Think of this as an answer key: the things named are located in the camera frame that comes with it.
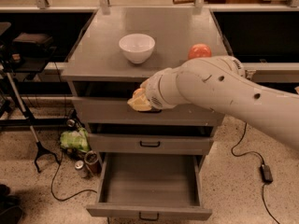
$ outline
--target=power adapter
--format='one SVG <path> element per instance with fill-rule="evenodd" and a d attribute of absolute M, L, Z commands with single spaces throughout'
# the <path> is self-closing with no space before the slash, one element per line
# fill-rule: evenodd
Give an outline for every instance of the power adapter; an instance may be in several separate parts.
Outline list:
<path fill-rule="evenodd" d="M 268 165 L 262 164 L 260 167 L 262 173 L 262 179 L 264 183 L 270 184 L 273 182 L 273 177 L 271 174 L 270 167 Z"/>

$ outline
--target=gray cabinet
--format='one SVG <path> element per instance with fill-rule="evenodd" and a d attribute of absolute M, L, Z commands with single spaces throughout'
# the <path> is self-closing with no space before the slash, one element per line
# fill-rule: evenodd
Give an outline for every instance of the gray cabinet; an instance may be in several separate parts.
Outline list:
<path fill-rule="evenodd" d="M 119 39 L 130 33 L 156 39 L 153 55 L 143 64 L 132 65 L 118 50 Z M 199 16 L 192 7 L 112 7 L 110 15 L 99 11 L 94 17 L 62 73 L 89 143 L 101 157 L 98 194 L 87 206 L 92 216 L 210 217 L 201 200 L 199 172 L 224 116 L 195 105 L 142 113 L 127 104 L 141 82 L 186 61 L 188 47 L 199 41 L 215 55 L 226 54 L 205 9 Z"/>

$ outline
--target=white bowl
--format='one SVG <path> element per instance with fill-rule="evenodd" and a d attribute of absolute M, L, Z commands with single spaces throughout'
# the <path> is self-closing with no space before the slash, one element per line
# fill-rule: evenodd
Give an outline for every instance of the white bowl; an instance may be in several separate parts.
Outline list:
<path fill-rule="evenodd" d="M 150 57 L 155 47 L 155 40 L 149 35 L 130 34 L 124 36 L 119 45 L 123 55 L 131 63 L 143 63 Z"/>

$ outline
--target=power cord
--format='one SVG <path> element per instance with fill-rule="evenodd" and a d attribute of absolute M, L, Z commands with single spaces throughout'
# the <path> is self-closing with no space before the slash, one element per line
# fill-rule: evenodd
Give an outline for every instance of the power cord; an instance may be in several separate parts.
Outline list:
<path fill-rule="evenodd" d="M 69 199 L 71 199 L 71 198 L 73 198 L 73 197 L 79 195 L 80 193 L 85 192 L 85 191 L 92 191 L 92 192 L 97 193 L 97 191 L 95 191 L 95 190 L 93 190 L 93 189 L 85 189 L 85 190 L 81 190 L 81 191 L 79 191 L 79 192 L 77 192 L 77 193 L 75 193 L 75 194 L 73 194 L 73 195 L 71 195 L 71 196 L 69 196 L 69 197 L 67 197 L 67 198 L 58 198 L 58 197 L 54 194 L 54 191 L 53 191 L 53 183 L 54 183 L 55 177 L 56 177 L 56 175 L 57 175 L 57 173 L 58 173 L 58 171 L 59 171 L 59 169 L 60 169 L 61 163 L 62 163 L 62 161 L 63 161 L 63 156 L 64 156 L 64 153 L 62 152 L 62 157 L 61 157 L 61 159 L 60 159 L 60 162 L 59 162 L 59 164 L 58 164 L 58 168 L 57 168 L 57 170 L 56 170 L 56 173 L 55 173 L 55 175 L 54 175 L 54 177 L 53 177 L 53 179 L 52 179 L 51 185 L 50 185 L 50 192 L 51 192 L 52 196 L 53 196 L 57 201 L 59 201 L 59 202 L 65 202 L 65 201 L 67 201 L 67 200 L 69 200 Z"/>
<path fill-rule="evenodd" d="M 237 142 L 237 144 L 235 146 L 233 146 L 231 148 L 231 152 L 232 154 L 235 156 L 235 157 L 242 157 L 242 156 L 245 156 L 245 155 L 248 155 L 248 154 L 254 154 L 256 156 L 258 156 L 260 159 L 261 159 L 261 162 L 262 162 L 262 165 L 261 165 L 261 172 L 262 172 L 262 178 L 263 178 L 263 186 L 262 186 L 262 199 L 263 199 L 263 205 L 267 211 L 267 213 L 269 214 L 269 216 L 271 218 L 273 218 L 277 224 L 280 224 L 275 218 L 274 216 L 271 214 L 271 212 L 269 211 L 267 205 L 266 205 L 266 202 L 265 202 L 265 199 L 264 199 L 264 186 L 266 185 L 270 185 L 273 181 L 273 178 L 272 178 L 272 175 L 271 175 L 271 171 L 270 171 L 270 167 L 268 165 L 265 164 L 264 162 L 264 159 L 263 159 L 263 156 L 259 153 L 259 152 L 256 152 L 256 151 L 249 151 L 249 152 L 245 152 L 245 153 L 241 153 L 241 154 L 236 154 L 234 153 L 234 149 L 235 147 L 237 147 L 238 145 L 240 145 L 240 143 L 243 141 L 244 137 L 245 137 L 245 134 L 247 132 L 247 123 L 245 123 L 245 126 L 244 126 L 244 131 L 243 131 L 243 134 L 240 138 L 240 140 Z"/>

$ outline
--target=red apple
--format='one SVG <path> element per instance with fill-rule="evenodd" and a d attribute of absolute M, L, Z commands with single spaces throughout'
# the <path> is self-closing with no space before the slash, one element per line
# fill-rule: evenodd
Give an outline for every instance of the red apple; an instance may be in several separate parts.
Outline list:
<path fill-rule="evenodd" d="M 206 44 L 195 44 L 189 49 L 188 60 L 198 57 L 211 57 L 212 51 Z"/>

